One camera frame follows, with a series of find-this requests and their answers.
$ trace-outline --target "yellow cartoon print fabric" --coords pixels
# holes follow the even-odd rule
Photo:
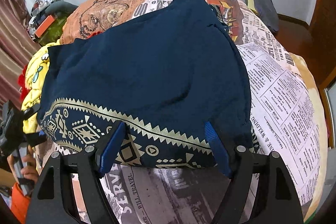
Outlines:
[[[43,46],[31,58],[26,71],[25,83],[30,91],[22,103],[21,110],[26,110],[34,104],[40,103],[44,79],[49,69],[48,47],[56,45],[59,45],[59,40]],[[23,131],[25,133],[36,132],[38,127],[36,115],[34,114],[28,120],[23,121]]]

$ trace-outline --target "orange box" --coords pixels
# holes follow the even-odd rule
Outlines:
[[[35,35],[40,38],[41,35],[49,28],[49,26],[55,21],[52,15],[47,16],[47,18],[41,23],[41,25],[36,29]]]

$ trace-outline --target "human hand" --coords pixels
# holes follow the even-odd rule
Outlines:
[[[33,149],[30,146],[28,146],[28,154],[22,157],[21,160],[22,162],[27,163],[27,166],[21,169],[21,174],[23,175],[25,179],[33,180],[34,183],[36,183],[39,178],[39,174],[37,173],[37,170],[36,170],[36,160],[33,157]],[[16,177],[15,170],[14,170],[14,157],[12,155],[9,155],[7,157],[7,161],[13,173],[14,178],[16,182],[18,183],[18,179]]]

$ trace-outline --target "navy blue fabric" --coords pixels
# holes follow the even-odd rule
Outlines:
[[[253,147],[246,68],[205,0],[173,0],[48,50],[38,122],[56,143],[79,151],[120,119],[128,127],[116,162],[209,167],[216,162],[204,124],[213,120],[237,145]]]

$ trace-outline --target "curtain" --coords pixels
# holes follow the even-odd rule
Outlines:
[[[0,0],[0,106],[11,100],[21,109],[17,78],[40,46],[28,35],[25,0]]]

